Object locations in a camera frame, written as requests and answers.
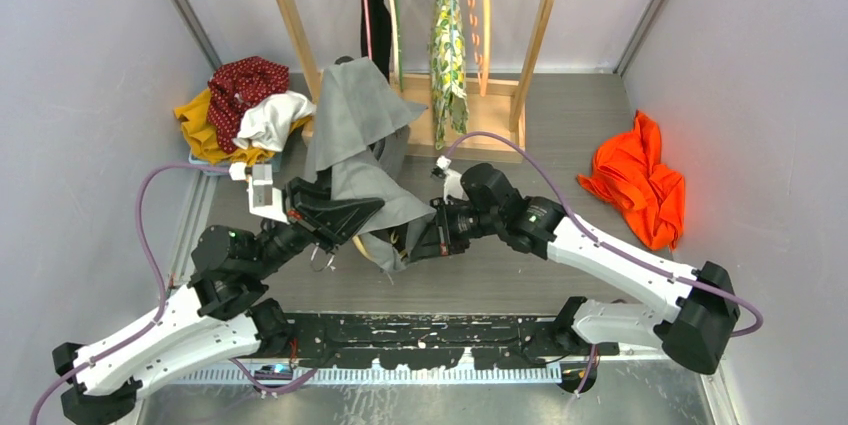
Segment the grey garment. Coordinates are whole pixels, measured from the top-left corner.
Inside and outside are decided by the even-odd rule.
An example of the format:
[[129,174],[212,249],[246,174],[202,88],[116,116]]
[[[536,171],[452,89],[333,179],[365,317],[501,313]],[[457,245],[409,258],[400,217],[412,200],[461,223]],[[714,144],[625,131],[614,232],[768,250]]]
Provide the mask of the grey garment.
[[410,125],[427,106],[407,101],[369,58],[342,57],[322,73],[303,177],[336,200],[381,198],[385,205],[357,232],[368,259],[393,273],[435,210],[397,183]]

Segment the lemon print skirt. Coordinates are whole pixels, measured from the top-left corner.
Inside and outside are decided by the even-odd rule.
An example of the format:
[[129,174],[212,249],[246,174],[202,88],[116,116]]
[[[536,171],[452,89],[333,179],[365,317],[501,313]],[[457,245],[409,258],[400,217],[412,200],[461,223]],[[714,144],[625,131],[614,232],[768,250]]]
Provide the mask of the lemon print skirt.
[[449,130],[467,132],[469,111],[466,91],[466,49],[459,0],[455,20],[437,28],[434,18],[429,43],[430,100],[433,111],[434,147],[445,147]]

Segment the black skirt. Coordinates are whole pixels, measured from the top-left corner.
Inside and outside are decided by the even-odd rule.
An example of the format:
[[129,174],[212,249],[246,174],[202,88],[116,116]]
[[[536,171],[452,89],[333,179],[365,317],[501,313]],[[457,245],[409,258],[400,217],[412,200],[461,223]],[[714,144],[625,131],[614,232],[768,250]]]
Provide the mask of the black skirt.
[[392,26],[389,10],[385,0],[368,0],[370,7],[370,28],[373,45],[372,61],[381,71],[386,80],[389,80],[389,67],[392,60]]

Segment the yellow hanger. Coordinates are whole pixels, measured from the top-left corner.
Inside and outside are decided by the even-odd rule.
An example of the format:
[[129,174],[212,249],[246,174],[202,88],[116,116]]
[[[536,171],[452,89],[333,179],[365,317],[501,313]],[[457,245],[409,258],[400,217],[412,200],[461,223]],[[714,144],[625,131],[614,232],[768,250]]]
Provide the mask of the yellow hanger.
[[397,228],[357,235],[353,244],[363,257],[377,265],[393,267],[395,262],[407,259],[405,239]]

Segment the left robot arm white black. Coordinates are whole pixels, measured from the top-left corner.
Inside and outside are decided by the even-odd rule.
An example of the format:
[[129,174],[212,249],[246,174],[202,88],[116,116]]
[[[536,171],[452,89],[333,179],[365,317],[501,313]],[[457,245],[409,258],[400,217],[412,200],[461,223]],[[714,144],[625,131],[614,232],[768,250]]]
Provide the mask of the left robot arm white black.
[[384,206],[380,197],[337,199],[296,177],[279,189],[253,166],[243,177],[259,233],[214,225],[199,237],[189,281],[125,328],[97,342],[66,342],[53,352],[61,395],[74,424],[112,424],[169,382],[223,360],[277,358],[292,342],[265,279],[315,247],[331,253]]

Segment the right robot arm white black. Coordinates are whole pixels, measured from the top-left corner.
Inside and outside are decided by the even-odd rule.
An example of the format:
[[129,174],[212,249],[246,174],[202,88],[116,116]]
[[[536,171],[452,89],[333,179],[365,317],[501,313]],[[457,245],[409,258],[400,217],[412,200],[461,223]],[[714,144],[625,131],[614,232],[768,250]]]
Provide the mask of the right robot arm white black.
[[565,354],[617,342],[659,349],[699,374],[717,371],[740,318],[724,267],[694,268],[640,250],[560,203],[522,195],[488,163],[462,174],[435,173],[443,194],[431,200],[435,214],[423,229],[408,235],[410,262],[461,254],[472,240],[496,236],[516,252],[576,268],[631,297],[629,303],[569,298],[554,331]]

